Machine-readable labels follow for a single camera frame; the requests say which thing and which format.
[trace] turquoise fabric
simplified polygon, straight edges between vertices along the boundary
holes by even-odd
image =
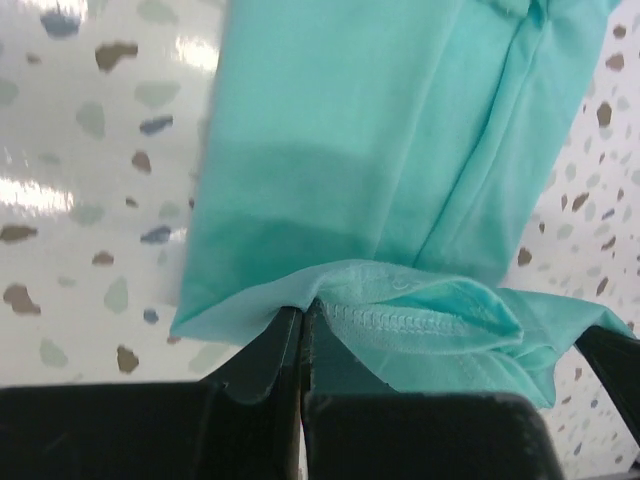
[[[281,306],[403,391],[554,402],[604,307],[496,288],[617,0],[234,0],[172,334]]]

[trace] cloth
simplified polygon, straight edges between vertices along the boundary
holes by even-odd
[[[496,288],[618,2],[511,3],[236,0],[172,334],[246,345],[317,297],[398,390],[538,406],[588,326],[630,334]]]

